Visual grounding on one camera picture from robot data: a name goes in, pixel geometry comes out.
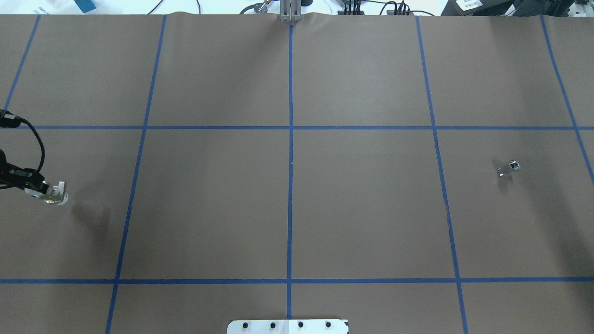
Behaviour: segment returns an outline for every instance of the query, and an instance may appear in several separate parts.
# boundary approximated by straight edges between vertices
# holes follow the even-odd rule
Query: white label
[[[481,0],[456,0],[456,3],[463,11],[469,11],[482,6]]]

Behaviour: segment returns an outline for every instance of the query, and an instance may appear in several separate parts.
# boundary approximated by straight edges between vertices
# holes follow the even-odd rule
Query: cable connector
[[[8,110],[0,109],[0,128],[18,128],[21,125],[21,118],[13,115]]]

